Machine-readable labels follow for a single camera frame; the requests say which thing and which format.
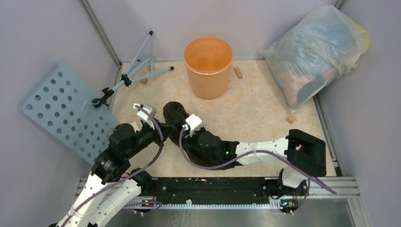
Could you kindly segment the black trash bag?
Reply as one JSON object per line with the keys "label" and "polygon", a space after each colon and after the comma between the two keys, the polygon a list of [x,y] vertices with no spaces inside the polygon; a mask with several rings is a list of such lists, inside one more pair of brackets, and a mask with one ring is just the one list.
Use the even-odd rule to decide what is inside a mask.
{"label": "black trash bag", "polygon": [[[180,137],[182,126],[185,124],[185,119],[190,115],[186,112],[183,105],[176,101],[168,102],[163,107],[163,117],[165,123],[174,125],[175,130],[169,136],[169,139],[176,145],[179,146],[179,139],[182,140],[182,147],[184,150],[184,133]],[[210,132],[210,135],[206,137],[207,153],[206,154],[187,154],[184,150],[185,156],[188,157],[194,164],[204,167],[222,165],[235,157],[236,146],[239,144],[238,141],[226,141],[222,140],[219,136],[214,135]]]}

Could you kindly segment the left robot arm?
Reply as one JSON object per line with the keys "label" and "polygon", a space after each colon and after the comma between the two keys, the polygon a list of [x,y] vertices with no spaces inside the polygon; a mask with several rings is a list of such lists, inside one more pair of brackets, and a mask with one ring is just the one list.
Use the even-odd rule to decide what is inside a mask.
{"label": "left robot arm", "polygon": [[[129,123],[115,127],[109,145],[96,158],[86,184],[67,214],[54,227],[104,227],[132,199],[150,193],[152,183],[145,169],[160,156],[164,142],[177,127],[156,122],[152,127],[142,124],[136,131]],[[135,169],[127,177],[130,158],[151,143],[159,146],[156,156],[144,167]]]}

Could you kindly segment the large translucent trash bag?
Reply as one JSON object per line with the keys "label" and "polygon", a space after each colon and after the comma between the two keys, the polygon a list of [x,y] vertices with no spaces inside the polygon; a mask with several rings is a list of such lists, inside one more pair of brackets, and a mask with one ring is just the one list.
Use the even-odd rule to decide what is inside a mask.
{"label": "large translucent trash bag", "polygon": [[262,55],[291,113],[358,66],[370,48],[368,31],[333,5],[309,12]]}

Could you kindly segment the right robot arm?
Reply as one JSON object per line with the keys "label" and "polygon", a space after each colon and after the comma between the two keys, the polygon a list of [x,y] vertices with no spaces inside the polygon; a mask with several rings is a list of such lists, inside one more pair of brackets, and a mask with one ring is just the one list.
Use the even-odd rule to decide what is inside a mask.
{"label": "right robot arm", "polygon": [[[192,166],[218,170],[279,160],[287,165],[277,182],[281,194],[290,195],[306,179],[335,193],[319,179],[327,173],[326,143],[304,131],[291,129],[283,138],[250,143],[221,140],[206,130],[196,133],[185,133],[185,130],[182,129],[180,132],[179,147],[184,158]],[[212,165],[203,166],[194,163],[184,150],[184,144],[190,148],[197,148]]]}

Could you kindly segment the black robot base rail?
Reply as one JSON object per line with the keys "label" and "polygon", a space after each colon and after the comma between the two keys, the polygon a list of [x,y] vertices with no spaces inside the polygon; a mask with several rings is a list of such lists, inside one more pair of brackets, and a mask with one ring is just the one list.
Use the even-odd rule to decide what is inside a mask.
{"label": "black robot base rail", "polygon": [[133,177],[141,187],[141,196],[163,204],[251,205],[268,204],[273,199],[304,196],[307,183],[296,188],[284,186],[280,179],[264,177],[159,177],[146,171]]}

